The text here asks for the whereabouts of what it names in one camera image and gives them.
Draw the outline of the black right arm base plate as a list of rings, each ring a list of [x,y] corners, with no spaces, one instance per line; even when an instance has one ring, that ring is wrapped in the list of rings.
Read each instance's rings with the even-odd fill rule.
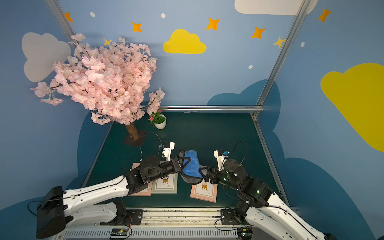
[[[221,209],[220,214],[221,214],[221,224],[224,226],[244,224],[245,214],[236,208]]]

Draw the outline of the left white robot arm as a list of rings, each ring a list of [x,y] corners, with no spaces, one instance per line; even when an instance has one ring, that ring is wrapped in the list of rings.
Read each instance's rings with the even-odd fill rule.
[[[159,157],[151,156],[126,174],[101,184],[66,191],[61,186],[50,189],[37,207],[36,238],[45,239],[64,230],[81,208],[139,193],[149,183],[181,172],[190,160],[174,157],[161,163]]]

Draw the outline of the grey-green picture frame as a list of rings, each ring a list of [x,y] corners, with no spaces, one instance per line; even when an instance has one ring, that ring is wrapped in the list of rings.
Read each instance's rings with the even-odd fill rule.
[[[152,194],[176,194],[178,189],[178,174],[171,174],[153,182]]]

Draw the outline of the pink blossom artificial tree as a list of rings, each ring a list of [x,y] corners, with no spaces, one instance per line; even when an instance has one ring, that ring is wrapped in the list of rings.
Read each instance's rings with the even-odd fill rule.
[[[93,123],[105,125],[117,122],[126,126],[128,139],[139,146],[144,135],[134,125],[145,114],[153,120],[159,112],[165,93],[162,89],[149,93],[149,102],[142,103],[157,69],[157,59],[145,44],[127,44],[125,38],[109,41],[106,47],[93,48],[83,44],[85,35],[71,36],[75,44],[73,56],[67,62],[54,63],[55,77],[49,84],[38,83],[33,88],[42,103],[57,106],[63,102],[55,93],[71,97],[91,111]]]

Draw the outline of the white pot with plant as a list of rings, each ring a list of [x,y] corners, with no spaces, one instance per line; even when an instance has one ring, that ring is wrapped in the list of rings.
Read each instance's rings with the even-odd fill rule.
[[[163,130],[167,124],[167,118],[161,110],[157,110],[155,113],[152,113],[150,115],[149,121],[159,130]]]

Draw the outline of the aluminium mounting rail front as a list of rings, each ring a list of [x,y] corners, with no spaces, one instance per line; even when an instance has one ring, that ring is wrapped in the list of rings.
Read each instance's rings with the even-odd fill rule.
[[[101,226],[112,220],[111,204],[80,210],[77,224],[71,224],[52,240],[240,240],[251,238],[252,225],[221,224],[225,208],[142,208],[139,226]]]

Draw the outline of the blue black-edged cloth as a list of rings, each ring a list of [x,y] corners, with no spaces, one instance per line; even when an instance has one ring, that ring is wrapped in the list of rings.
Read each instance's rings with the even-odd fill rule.
[[[187,184],[197,185],[203,181],[202,175],[199,173],[201,166],[197,151],[180,151],[179,160],[181,167],[183,167],[180,174]]]

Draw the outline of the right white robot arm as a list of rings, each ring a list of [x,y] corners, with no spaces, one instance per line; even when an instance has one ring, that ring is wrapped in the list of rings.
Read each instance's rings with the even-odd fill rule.
[[[252,178],[234,159],[219,163],[217,168],[199,170],[205,181],[221,184],[237,192],[240,199],[234,208],[235,219],[263,230],[276,240],[334,240],[304,221],[267,184]]]

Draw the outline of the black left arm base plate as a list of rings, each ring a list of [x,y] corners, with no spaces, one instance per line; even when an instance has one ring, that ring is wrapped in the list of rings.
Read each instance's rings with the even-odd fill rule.
[[[100,222],[101,226],[139,226],[143,219],[142,209],[128,209],[118,215],[109,222]]]

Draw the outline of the pink picture frame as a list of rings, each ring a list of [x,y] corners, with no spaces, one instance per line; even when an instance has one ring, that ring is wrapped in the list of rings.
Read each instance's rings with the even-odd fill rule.
[[[126,180],[128,182],[128,196],[138,195],[142,191],[148,191],[151,185],[150,170],[140,166],[140,163],[133,164],[132,169],[127,172]]]
[[[197,200],[216,203],[218,185],[213,185],[210,182],[206,182],[199,170],[198,174],[202,180],[197,185],[192,186],[190,197]]]

